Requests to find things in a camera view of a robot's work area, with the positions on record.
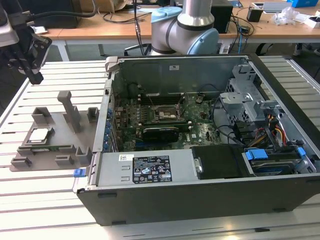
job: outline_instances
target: gray bracket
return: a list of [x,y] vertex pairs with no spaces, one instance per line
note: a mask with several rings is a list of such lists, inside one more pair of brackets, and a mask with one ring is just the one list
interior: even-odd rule
[[34,122],[11,161],[12,172],[77,169],[91,164],[98,108],[79,112],[71,103],[70,91],[61,91],[58,100],[66,113],[50,113],[46,107],[33,111]]

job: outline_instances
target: computer case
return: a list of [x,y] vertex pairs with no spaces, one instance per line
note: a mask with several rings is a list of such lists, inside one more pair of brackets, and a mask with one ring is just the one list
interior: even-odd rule
[[[80,0],[18,0],[24,11],[40,14],[50,11],[81,13]],[[56,29],[74,29],[81,18],[74,16],[49,16],[35,20],[34,26]]]

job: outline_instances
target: blue tab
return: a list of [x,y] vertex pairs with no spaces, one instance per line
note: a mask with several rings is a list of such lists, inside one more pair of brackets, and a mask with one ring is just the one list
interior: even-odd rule
[[250,149],[245,153],[248,160],[267,159],[268,155],[264,149]]
[[306,151],[304,150],[303,147],[298,147],[297,151],[298,151],[298,153],[300,154],[301,157],[306,155]]
[[83,169],[83,168],[75,169],[74,172],[73,172],[73,176],[75,178],[83,178],[83,177],[86,176],[86,170]]
[[252,159],[254,159],[254,157],[251,155],[251,153],[250,152],[246,152],[245,153],[245,155],[246,155],[246,158],[250,161],[250,160],[252,160]]

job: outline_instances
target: warning label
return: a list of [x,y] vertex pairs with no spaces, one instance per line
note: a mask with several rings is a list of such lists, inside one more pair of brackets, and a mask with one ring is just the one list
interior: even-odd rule
[[135,184],[172,182],[169,156],[142,156],[133,158]]

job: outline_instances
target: aluminum rail table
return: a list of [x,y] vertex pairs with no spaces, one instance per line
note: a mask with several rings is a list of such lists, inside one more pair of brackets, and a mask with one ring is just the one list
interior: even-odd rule
[[[283,57],[263,57],[282,85],[319,125],[319,86]],[[320,195],[292,212],[101,227],[73,193],[73,170],[10,172],[17,147],[32,124],[35,107],[62,112],[58,92],[69,90],[79,111],[100,107],[106,81],[104,61],[48,62],[40,85],[25,81],[0,118],[0,239],[214,239],[320,238]],[[83,184],[86,178],[78,178]]]

